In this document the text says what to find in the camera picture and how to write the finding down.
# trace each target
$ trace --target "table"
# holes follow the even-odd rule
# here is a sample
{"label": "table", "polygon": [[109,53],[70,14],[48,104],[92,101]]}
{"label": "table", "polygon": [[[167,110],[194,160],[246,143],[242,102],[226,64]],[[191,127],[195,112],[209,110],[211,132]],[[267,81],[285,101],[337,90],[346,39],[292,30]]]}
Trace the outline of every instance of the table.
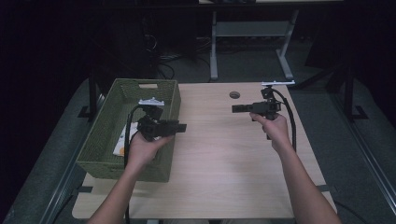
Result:
{"label": "table", "polygon": [[[289,218],[293,217],[280,159],[261,125],[232,105],[262,101],[261,83],[179,84],[178,133],[168,183],[137,182],[130,202],[131,218]],[[326,185],[304,127],[285,86],[297,125],[297,152],[317,186]],[[229,96],[240,93],[239,99]],[[285,107],[280,114],[287,116]],[[115,180],[86,175],[73,209],[89,218]],[[323,192],[333,208],[329,191]]]}

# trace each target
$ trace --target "forearm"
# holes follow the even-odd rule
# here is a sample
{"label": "forearm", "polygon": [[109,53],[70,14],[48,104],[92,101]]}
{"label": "forearm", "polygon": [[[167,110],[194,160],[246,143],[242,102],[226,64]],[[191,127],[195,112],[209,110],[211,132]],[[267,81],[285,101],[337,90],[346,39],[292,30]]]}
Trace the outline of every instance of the forearm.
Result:
{"label": "forearm", "polygon": [[139,172],[124,172],[88,223],[122,223]]}
{"label": "forearm", "polygon": [[297,222],[341,223],[329,202],[312,182],[292,147],[283,148],[279,156]]}

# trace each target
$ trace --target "hand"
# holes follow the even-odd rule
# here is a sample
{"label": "hand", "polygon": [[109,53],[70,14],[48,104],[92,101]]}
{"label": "hand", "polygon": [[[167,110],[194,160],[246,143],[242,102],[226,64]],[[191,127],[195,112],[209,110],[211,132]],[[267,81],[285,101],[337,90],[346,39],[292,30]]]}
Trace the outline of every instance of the hand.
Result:
{"label": "hand", "polygon": [[250,116],[262,125],[262,130],[271,138],[272,146],[277,153],[284,148],[291,147],[288,123],[285,117],[275,114],[275,119],[269,120],[254,113],[250,113]]}
{"label": "hand", "polygon": [[137,132],[130,145],[127,168],[141,172],[154,159],[158,149],[171,141],[173,137],[162,137],[149,142],[143,137],[141,132]]}

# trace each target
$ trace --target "dark background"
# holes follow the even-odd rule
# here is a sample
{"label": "dark background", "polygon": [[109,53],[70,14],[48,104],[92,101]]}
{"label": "dark background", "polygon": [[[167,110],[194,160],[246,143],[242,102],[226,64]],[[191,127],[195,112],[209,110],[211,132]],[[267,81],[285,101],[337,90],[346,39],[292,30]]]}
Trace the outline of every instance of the dark background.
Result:
{"label": "dark background", "polygon": [[[96,1],[1,2],[1,220],[83,80],[94,73],[106,92],[115,77],[154,78],[157,54],[146,51],[145,27],[161,37],[163,46],[191,57],[193,50],[186,46],[210,34],[203,28],[210,27],[207,12],[157,13],[153,18],[161,25],[155,21],[142,27],[139,14],[91,10],[97,6]],[[307,65],[351,64],[396,126],[395,4],[346,1],[333,10],[300,13],[293,38],[315,38]]]}

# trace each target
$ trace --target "person's left hand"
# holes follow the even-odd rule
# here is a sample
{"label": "person's left hand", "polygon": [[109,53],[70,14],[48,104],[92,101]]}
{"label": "person's left hand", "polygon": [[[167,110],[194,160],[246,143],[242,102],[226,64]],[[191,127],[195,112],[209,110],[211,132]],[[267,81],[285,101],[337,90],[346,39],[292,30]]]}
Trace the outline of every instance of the person's left hand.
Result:
{"label": "person's left hand", "polygon": [[127,168],[137,169],[138,172],[141,172],[146,164],[154,159],[158,149],[171,141],[173,137],[162,137],[149,142],[141,132],[137,132],[130,145]]}

